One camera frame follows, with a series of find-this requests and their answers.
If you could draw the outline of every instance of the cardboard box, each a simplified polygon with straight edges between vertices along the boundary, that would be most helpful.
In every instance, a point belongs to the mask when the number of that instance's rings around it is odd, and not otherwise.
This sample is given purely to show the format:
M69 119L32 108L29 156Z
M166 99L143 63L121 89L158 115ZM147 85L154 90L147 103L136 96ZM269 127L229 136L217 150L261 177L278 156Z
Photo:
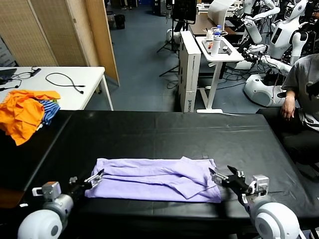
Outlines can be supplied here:
M193 112L201 52L190 31L181 32L178 95L183 112Z

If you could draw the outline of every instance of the folded lavender cloth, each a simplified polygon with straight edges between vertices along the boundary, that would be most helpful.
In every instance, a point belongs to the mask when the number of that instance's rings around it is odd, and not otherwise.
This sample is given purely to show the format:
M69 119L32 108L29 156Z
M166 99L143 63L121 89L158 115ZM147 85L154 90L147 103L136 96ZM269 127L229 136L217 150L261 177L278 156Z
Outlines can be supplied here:
M104 169L102 182L87 190L89 198L123 198L175 202L221 202L208 168L213 159L97 159L92 174Z

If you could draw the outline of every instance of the blue striped cloth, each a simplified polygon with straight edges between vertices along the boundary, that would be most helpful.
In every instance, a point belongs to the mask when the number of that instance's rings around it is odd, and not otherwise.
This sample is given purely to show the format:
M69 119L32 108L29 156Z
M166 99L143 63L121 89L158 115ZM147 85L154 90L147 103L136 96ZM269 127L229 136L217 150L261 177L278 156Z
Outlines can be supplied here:
M44 106L44 116L42 123L45 125L50 125L52 118L59 111L60 106L52 101L39 101Z

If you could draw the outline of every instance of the orange shirt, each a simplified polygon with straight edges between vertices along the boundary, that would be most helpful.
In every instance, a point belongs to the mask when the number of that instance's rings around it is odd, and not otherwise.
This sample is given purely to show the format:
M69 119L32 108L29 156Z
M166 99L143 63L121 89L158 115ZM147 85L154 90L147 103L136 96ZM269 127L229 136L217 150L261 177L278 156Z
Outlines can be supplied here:
M55 91L14 90L0 104L0 129L17 145L28 141L41 124L44 107L37 100L59 99Z

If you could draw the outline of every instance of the black pants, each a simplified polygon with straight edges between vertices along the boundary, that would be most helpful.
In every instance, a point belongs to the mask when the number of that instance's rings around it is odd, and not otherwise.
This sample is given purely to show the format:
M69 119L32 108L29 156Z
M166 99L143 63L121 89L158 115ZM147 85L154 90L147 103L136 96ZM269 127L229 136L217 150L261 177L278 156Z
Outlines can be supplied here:
M278 137L291 159L301 164L319 162L319 132L303 126L300 121L298 109L295 117L286 121L280 114L281 108L260 109L275 135Z
M132 0L127 0L128 6L132 6ZM125 0L121 0L121 7L124 7L125 5Z

